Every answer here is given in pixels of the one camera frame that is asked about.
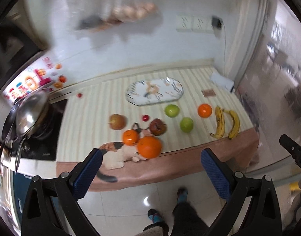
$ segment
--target silver screw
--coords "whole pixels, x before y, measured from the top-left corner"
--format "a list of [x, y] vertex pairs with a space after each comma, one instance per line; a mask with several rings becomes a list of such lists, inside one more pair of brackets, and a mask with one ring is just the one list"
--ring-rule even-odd
[[33, 182], [37, 182], [37, 181], [39, 180], [39, 178], [40, 178], [40, 176], [34, 176], [34, 177], [32, 178], [32, 180], [33, 180]]
[[235, 172], [234, 175], [235, 175], [237, 178], [243, 177], [243, 174], [242, 174], [240, 171]]
[[69, 172], [63, 172], [63, 173], [61, 173], [61, 175], [60, 175], [60, 177], [62, 177], [62, 178], [67, 178], [69, 176]]
[[269, 175], [264, 176], [264, 178], [265, 178], [265, 180], [268, 181], [268, 182], [272, 180], [272, 178], [271, 178]]

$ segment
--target foot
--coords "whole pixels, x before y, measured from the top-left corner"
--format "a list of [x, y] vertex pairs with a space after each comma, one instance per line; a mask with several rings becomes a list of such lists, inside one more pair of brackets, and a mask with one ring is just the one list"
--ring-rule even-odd
[[186, 202], [188, 197], [188, 189], [186, 189], [185, 187], [179, 188], [177, 195], [178, 195], [178, 200], [177, 200], [178, 204], [181, 202]]
[[161, 215], [155, 209], [148, 210], [148, 217], [149, 217], [149, 219], [151, 221], [153, 221], [153, 223], [157, 223], [157, 222], [162, 222], [163, 221]]

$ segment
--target green apple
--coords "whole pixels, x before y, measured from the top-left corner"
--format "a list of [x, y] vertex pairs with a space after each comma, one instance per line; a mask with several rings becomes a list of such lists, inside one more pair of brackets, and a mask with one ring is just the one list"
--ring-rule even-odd
[[180, 112], [180, 108], [177, 105], [167, 105], [165, 108], [165, 114], [171, 118], [176, 117]]
[[180, 121], [180, 128], [183, 132], [189, 133], [194, 127], [194, 122], [189, 117], [183, 117]]

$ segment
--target person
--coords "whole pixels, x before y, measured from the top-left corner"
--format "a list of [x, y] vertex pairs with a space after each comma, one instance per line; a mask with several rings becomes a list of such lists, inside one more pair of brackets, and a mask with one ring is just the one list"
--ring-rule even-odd
[[[171, 236], [202, 236], [208, 230], [208, 226], [199, 218], [195, 209], [187, 202], [188, 190], [184, 187], [178, 189], [177, 205], [172, 214], [174, 225]], [[168, 236], [169, 227], [162, 216], [155, 209], [148, 211], [148, 217], [153, 221], [143, 233], [138, 236]]]

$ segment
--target patterned serving tray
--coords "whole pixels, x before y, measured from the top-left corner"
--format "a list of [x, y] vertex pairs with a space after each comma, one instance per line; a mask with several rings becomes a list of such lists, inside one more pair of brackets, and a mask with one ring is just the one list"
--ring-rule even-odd
[[125, 97], [130, 103], [143, 106], [176, 101], [183, 95], [179, 81], [166, 77], [153, 80], [136, 81], [129, 85]]

